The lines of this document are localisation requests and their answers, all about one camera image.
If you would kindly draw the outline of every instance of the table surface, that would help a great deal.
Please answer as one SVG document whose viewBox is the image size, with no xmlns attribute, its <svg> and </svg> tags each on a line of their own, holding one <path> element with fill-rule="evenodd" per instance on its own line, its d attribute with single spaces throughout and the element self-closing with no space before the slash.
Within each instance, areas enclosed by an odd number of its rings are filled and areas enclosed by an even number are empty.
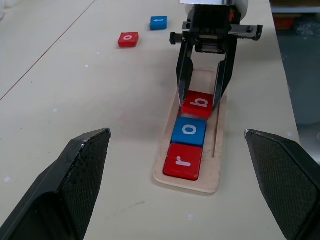
<svg viewBox="0 0 320 240">
<path fill-rule="evenodd" d="M 69 9 L 60 17 L 74 13 Z M 168 29 L 150 31 L 151 16 L 168 16 Z M 180 32 L 185 19 L 175 0 L 96 0 L 0 101 L 0 225 L 70 139 L 110 128 L 85 239 L 285 239 L 260 192 L 244 140 L 250 128 L 299 141 L 268 0 L 251 1 L 242 21 L 264 30 L 260 41 L 238 44 L 218 192 L 198 194 L 153 180 L 177 91 L 180 46 L 170 45 L 169 35 Z M 121 32 L 139 32 L 137 47 L 117 47 Z M 193 56 L 196 67 L 216 69 L 219 60 L 214 54 Z M 14 65 L 7 68 L 14 72 Z"/>
</svg>

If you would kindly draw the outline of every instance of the wooden board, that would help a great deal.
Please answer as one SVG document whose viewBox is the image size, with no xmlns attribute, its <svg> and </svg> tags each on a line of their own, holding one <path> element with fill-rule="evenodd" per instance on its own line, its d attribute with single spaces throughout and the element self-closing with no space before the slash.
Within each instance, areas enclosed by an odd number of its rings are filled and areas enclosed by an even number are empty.
<svg viewBox="0 0 320 240">
<path fill-rule="evenodd" d="M 209 85 L 213 85 L 213 83 L 215 82 L 215 72 L 196 70 L 193 74 L 193 76 L 195 77 L 193 77 L 192 83 L 196 84 L 197 87 L 194 87 L 193 85 L 193 87 L 190 87 L 191 90 L 203 88 L 206 89 L 206 93 L 208 90 L 212 91 L 212 87 L 201 87 L 201 85 L 205 85 L 203 74 L 206 74 L 207 78 L 211 78 L 211 82 L 209 83 Z M 207 121 L 199 179 L 197 181 L 191 181 L 181 178 L 175 178 L 164 175 L 163 169 L 171 144 L 171 137 L 175 127 L 176 119 L 178 116 L 185 116 L 185 114 L 181 113 L 179 96 L 178 94 L 176 94 L 169 120 L 164 132 L 164 136 L 160 144 L 159 152 L 156 156 L 156 163 L 153 169 L 153 176 L 158 182 L 208 194 L 213 194 L 218 190 L 221 174 L 222 147 L 225 131 L 226 104 L 227 95 L 225 94 L 221 100 L 220 106 L 213 112 L 213 114 Z"/>
</svg>

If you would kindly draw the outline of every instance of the blue letter block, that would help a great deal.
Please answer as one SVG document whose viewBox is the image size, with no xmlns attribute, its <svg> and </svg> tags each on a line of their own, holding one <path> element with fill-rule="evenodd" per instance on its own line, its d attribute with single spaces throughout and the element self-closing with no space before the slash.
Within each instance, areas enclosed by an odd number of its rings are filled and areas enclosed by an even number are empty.
<svg viewBox="0 0 320 240">
<path fill-rule="evenodd" d="M 168 17 L 167 16 L 152 16 L 150 22 L 151 30 L 164 30 L 167 29 Z"/>
<path fill-rule="evenodd" d="M 175 122 L 172 142 L 202 147 L 205 141 L 207 123 L 205 120 L 178 117 Z"/>
</svg>

